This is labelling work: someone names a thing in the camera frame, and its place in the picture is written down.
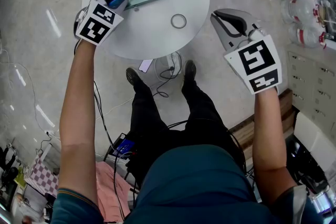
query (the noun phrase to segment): white cabinet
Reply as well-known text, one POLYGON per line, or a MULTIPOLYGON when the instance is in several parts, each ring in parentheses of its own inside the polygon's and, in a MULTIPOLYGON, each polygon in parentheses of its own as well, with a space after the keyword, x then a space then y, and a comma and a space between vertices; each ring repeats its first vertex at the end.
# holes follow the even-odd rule
POLYGON ((293 105, 336 145, 336 54, 294 45, 287 54, 293 105))

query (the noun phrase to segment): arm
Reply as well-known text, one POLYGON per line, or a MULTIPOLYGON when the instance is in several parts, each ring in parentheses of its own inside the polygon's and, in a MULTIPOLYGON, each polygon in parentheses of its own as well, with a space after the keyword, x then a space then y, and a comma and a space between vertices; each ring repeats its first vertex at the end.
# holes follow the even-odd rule
POLYGON ((256 94, 253 164, 262 200, 271 205, 287 189, 296 186, 286 168, 287 154, 280 103, 275 88, 256 94))
POLYGON ((60 118, 59 188, 76 191, 97 205, 93 97, 95 50, 95 45, 81 41, 72 62, 60 118))

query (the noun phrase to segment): checkered cloth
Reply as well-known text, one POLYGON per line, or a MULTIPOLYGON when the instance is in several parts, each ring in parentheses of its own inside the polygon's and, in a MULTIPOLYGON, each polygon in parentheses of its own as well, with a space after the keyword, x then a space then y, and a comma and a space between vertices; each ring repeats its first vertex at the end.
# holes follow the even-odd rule
POLYGON ((53 175, 43 164, 41 155, 39 154, 35 157, 32 166, 25 172, 25 181, 43 195, 50 193, 56 197, 58 176, 53 175))

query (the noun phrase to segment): floor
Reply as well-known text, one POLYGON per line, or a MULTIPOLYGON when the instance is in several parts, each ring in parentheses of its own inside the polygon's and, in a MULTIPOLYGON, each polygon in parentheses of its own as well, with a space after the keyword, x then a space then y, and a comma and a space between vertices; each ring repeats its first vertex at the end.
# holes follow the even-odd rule
MULTIPOLYGON (((40 148, 41 141, 48 139, 43 130, 52 130, 54 136, 59 137, 59 117, 76 42, 72 25, 80 5, 81 0, 0 0, 3 49, 9 52, 10 62, 16 63, 0 65, 0 145, 3 147, 14 139, 13 145, 27 164, 35 157, 35 149, 40 148)), ((218 8, 245 10, 261 20, 282 60, 281 90, 287 87, 285 45, 289 40, 287 26, 281 20, 279 0, 211 0, 202 30, 180 53, 184 59, 194 59, 198 85, 213 99, 230 128, 253 114, 254 96, 223 59, 224 49, 209 19, 211 12, 218 8)), ((0 61, 8 62, 5 51, 0 61)), ((125 69, 137 68, 140 62, 110 56, 100 49, 96 52, 95 80, 103 112, 123 104, 105 116, 112 140, 129 131, 134 91, 125 78, 125 69)), ((163 68, 162 63, 161 60, 156 62, 158 69, 163 68)), ((141 76, 150 86, 158 83, 153 65, 141 76)), ((155 97, 167 124, 188 117, 181 83, 182 76, 179 76, 163 87, 169 98, 155 97)), ((60 147, 56 138, 51 142, 56 148, 60 147)), ((105 154, 108 145, 101 120, 97 119, 96 152, 105 154)))

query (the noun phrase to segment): metal ring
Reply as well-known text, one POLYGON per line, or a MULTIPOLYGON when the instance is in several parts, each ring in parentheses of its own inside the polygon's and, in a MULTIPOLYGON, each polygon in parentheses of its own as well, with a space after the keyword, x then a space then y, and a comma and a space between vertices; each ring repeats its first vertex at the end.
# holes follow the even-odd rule
POLYGON ((183 27, 185 27, 185 26, 187 25, 187 19, 186 19, 182 14, 175 14, 175 15, 172 17, 172 19, 170 20, 170 22, 171 22, 172 26, 175 27, 175 28, 177 28, 177 29, 182 29, 183 27), (173 20, 174 20, 175 17, 180 17, 180 18, 182 18, 183 21, 184 21, 184 24, 183 24, 182 26, 174 25, 173 20))

